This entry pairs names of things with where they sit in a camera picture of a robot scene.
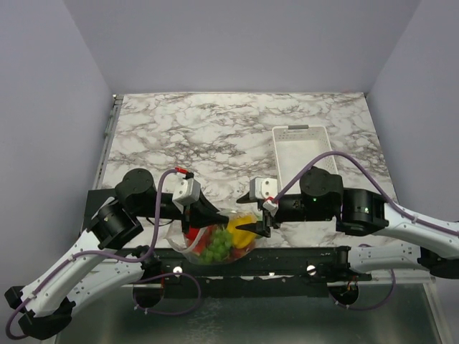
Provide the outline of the red watermelon slice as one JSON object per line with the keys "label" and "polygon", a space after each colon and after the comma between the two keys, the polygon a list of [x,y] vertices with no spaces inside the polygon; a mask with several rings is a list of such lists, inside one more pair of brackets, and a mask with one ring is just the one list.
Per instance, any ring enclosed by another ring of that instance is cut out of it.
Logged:
{"label": "red watermelon slice", "polygon": [[[197,245],[192,249],[193,253],[200,255],[211,242],[211,235],[214,230],[213,226],[208,226],[204,228],[204,234],[200,237]],[[185,234],[186,244],[191,246],[197,238],[200,229],[198,228],[189,228],[189,232]]]}

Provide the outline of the yellow bell pepper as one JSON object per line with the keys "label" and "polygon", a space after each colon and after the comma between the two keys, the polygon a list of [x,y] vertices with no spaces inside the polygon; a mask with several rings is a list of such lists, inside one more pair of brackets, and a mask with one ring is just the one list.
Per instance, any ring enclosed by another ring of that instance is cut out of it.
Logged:
{"label": "yellow bell pepper", "polygon": [[230,219],[227,225],[228,232],[232,235],[232,245],[236,249],[244,249],[250,246],[257,238],[258,235],[242,229],[238,229],[238,226],[245,224],[254,224],[257,222],[257,217],[254,214],[245,214],[239,217]]}

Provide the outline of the clear zip top bag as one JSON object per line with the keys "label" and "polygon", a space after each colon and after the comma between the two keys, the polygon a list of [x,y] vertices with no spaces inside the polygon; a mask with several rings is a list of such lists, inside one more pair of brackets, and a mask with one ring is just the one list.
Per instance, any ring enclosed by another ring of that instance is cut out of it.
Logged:
{"label": "clear zip top bag", "polygon": [[166,234],[169,246],[188,262],[198,265],[229,264],[243,258],[256,246],[259,235],[238,229],[254,224],[261,215],[252,211],[224,211],[227,224],[213,224],[202,228],[189,228],[184,233],[181,223],[173,222]]}

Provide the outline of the green grape bunch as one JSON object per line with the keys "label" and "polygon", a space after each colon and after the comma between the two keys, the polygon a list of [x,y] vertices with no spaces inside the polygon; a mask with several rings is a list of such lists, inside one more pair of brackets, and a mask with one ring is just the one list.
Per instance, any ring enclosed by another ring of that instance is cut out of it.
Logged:
{"label": "green grape bunch", "polygon": [[203,264],[219,264],[226,261],[232,249],[232,235],[224,229],[212,232],[211,242],[200,254],[199,261]]}

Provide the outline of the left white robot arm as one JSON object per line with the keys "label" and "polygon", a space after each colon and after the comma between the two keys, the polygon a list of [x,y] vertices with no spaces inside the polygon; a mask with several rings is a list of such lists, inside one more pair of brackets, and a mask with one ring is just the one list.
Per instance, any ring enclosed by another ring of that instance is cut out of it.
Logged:
{"label": "left white robot arm", "polygon": [[73,312],[90,298],[138,280],[154,281],[161,219],[179,221],[184,231],[229,221],[206,199],[191,172],[173,168],[158,183],[144,168],[127,172],[52,267],[28,285],[5,292],[14,311],[7,337],[46,340],[66,328]]}

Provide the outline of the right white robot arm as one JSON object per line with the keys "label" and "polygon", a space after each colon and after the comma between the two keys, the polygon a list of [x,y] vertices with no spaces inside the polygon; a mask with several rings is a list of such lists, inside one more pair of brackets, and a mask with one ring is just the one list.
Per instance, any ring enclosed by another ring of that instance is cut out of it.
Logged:
{"label": "right white robot arm", "polygon": [[285,222],[336,220],[346,235],[389,237],[397,243],[383,247],[344,247],[330,267],[318,275],[330,281],[346,280],[381,269],[419,269],[432,276],[458,278],[458,223],[432,219],[391,205],[380,194],[346,188],[342,177],[312,167],[299,179],[299,193],[274,198],[275,180],[254,178],[239,204],[256,203],[262,218],[242,229],[269,237]]}

